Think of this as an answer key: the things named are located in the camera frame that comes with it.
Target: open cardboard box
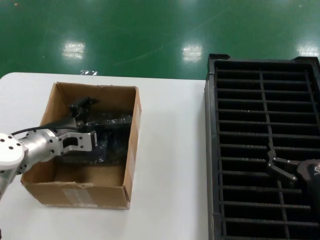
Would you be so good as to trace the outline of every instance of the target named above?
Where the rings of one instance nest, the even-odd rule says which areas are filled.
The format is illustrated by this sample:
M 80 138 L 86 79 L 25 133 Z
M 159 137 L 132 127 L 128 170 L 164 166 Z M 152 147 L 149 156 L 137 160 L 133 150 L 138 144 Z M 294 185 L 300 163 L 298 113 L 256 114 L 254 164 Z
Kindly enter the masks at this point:
M 92 106 L 93 111 L 133 113 L 125 166 L 75 166 L 53 159 L 35 164 L 22 175 L 21 183 L 46 206 L 129 209 L 141 116 L 137 87 L 57 82 L 51 90 L 41 125 L 67 116 L 69 104 L 86 96 L 100 101 Z

